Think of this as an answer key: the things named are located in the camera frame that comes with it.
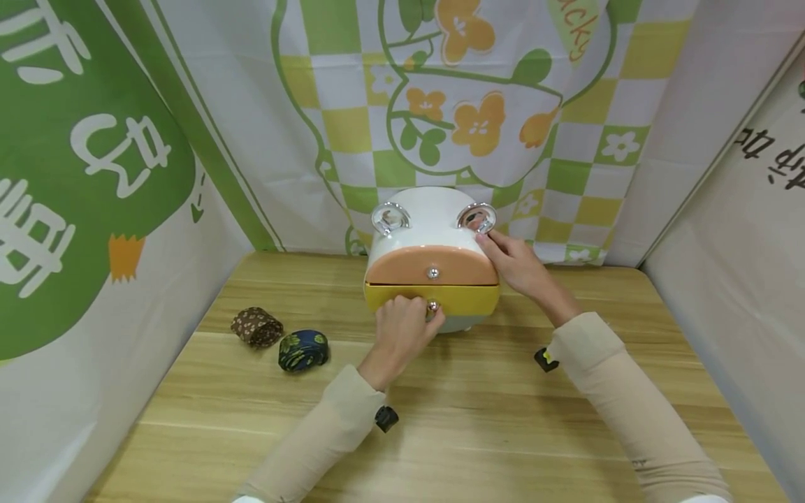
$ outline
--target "hand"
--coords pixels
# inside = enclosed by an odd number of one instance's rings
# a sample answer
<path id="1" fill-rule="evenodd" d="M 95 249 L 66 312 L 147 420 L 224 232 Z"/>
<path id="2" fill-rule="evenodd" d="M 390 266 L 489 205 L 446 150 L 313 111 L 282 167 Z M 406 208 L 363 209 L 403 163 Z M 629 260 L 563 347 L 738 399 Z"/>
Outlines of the hand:
<path id="1" fill-rule="evenodd" d="M 377 339 L 358 373 L 377 391 L 385 390 L 425 349 L 444 324 L 441 308 L 426 322 L 425 299 L 399 295 L 378 309 Z"/>
<path id="2" fill-rule="evenodd" d="M 551 276 L 522 239 L 493 230 L 489 235 L 476 234 L 476 242 L 509 286 L 535 301 L 554 327 L 583 312 L 573 294 Z"/>

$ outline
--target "checkered pattern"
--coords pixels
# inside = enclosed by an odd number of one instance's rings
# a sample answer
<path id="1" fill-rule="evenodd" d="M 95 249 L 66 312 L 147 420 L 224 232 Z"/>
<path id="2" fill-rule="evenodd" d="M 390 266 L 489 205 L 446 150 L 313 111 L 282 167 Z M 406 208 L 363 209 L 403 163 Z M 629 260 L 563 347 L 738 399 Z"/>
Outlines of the checkered pattern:
<path id="1" fill-rule="evenodd" d="M 437 171 L 395 144 L 402 143 L 405 123 L 390 120 L 390 101 L 402 78 L 384 53 L 377 0 L 361 0 L 360 9 L 356 0 L 289 0 L 279 64 L 301 114 L 318 133 L 324 152 L 319 172 L 366 245 L 377 204 L 405 188 L 443 185 L 490 202 L 502 230 L 533 240 L 545 261 L 600 265 L 697 4 L 610 0 L 607 14 L 617 29 L 609 65 L 563 103 L 534 167 L 519 181 L 498 186 L 480 179 L 472 165 Z M 397 15 L 396 7 L 390 15 Z M 607 20 L 601 16 L 601 22 Z M 388 40 L 406 38 L 402 26 L 384 28 Z M 423 23 L 415 35 L 433 28 L 438 30 L 435 21 Z M 439 40 L 428 67 L 440 63 Z M 394 58 L 404 57 L 396 50 Z M 445 152 L 439 163 L 451 162 Z M 356 249 L 354 242 L 348 246 Z"/>

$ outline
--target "yellow drawer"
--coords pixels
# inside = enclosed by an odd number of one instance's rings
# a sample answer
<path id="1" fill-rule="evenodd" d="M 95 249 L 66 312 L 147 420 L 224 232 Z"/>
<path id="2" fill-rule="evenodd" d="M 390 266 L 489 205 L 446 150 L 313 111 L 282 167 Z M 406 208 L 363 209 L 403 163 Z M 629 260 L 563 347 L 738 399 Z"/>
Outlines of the yellow drawer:
<path id="1" fill-rule="evenodd" d="M 448 316 L 491 315 L 500 297 L 499 285 L 364 285 L 369 309 L 375 312 L 397 295 L 435 300 Z"/>

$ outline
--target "rolled necktie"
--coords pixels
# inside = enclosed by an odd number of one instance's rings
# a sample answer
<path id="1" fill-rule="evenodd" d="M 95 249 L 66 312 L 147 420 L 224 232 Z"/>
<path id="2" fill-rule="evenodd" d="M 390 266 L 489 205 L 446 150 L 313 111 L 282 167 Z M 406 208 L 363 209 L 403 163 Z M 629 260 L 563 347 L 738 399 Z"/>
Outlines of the rolled necktie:
<path id="1" fill-rule="evenodd" d="M 283 337 L 283 324 L 261 307 L 239 312 L 229 328 L 252 348 L 269 348 Z"/>
<path id="2" fill-rule="evenodd" d="M 327 337 L 317 330 L 297 330 L 279 343 L 279 367 L 286 372 L 302 372 L 329 359 Z"/>

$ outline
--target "white flower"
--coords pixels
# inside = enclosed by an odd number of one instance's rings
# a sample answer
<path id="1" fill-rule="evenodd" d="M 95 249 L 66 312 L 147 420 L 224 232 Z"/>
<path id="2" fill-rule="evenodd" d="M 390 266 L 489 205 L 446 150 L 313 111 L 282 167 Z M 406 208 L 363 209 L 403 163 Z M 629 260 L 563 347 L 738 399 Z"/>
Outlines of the white flower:
<path id="1" fill-rule="evenodd" d="M 363 243 L 360 241 L 353 241 L 349 244 L 349 252 L 352 255 L 360 255 L 366 253 L 366 248 L 363 246 Z"/>
<path id="2" fill-rule="evenodd" d="M 579 251 L 571 250 L 570 259 L 574 262 L 590 262 L 590 250 L 582 249 Z"/>
<path id="3" fill-rule="evenodd" d="M 376 64 L 369 68 L 372 72 L 372 93 L 391 96 L 397 88 L 397 74 L 387 64 Z"/>
<path id="4" fill-rule="evenodd" d="M 529 192 L 525 197 L 523 197 L 517 205 L 517 211 L 515 214 L 521 215 L 528 215 L 531 213 L 531 210 L 535 207 L 539 206 L 539 201 L 534 198 L 534 193 Z"/>
<path id="5" fill-rule="evenodd" d="M 640 143 L 634 141 L 634 131 L 624 133 L 623 136 L 608 134 L 608 145 L 601 151 L 601 155 L 612 155 L 616 161 L 622 163 L 626 156 L 640 149 Z"/>

